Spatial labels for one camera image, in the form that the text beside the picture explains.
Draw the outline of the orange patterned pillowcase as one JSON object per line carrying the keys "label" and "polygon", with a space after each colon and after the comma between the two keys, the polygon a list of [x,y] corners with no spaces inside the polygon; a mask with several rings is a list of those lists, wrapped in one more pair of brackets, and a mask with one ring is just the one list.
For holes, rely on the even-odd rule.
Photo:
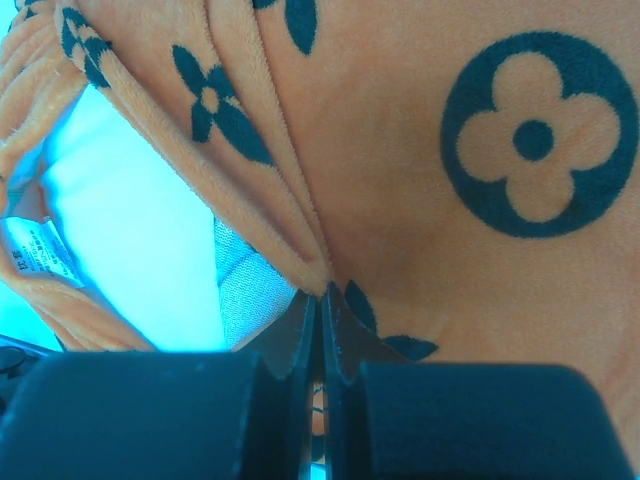
{"label": "orange patterned pillowcase", "polygon": [[[1,219],[56,227],[43,147],[95,87],[213,213],[224,348],[335,283],[417,363],[578,370],[638,464],[637,2],[15,8]],[[65,347],[161,350],[76,269],[84,288],[26,277],[1,244]]]}

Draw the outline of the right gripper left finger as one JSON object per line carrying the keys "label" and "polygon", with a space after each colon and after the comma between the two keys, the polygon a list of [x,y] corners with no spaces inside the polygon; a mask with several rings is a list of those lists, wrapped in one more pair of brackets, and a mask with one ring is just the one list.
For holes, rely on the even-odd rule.
{"label": "right gripper left finger", "polygon": [[226,353],[1,349],[5,479],[307,479],[317,302]]}

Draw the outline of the white pillow insert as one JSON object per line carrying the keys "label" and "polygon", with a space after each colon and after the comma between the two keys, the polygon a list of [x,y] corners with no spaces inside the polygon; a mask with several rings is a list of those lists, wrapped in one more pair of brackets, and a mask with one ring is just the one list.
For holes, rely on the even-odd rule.
{"label": "white pillow insert", "polygon": [[223,350],[213,213],[97,88],[43,160],[46,204],[92,293],[161,350]]}

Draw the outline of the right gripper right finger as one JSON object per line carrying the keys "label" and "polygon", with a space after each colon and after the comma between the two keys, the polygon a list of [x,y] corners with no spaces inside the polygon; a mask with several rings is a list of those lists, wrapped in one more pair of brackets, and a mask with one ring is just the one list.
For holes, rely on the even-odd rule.
{"label": "right gripper right finger", "polygon": [[630,479],[605,405],[553,364],[412,363],[330,285],[322,303],[330,479]]}

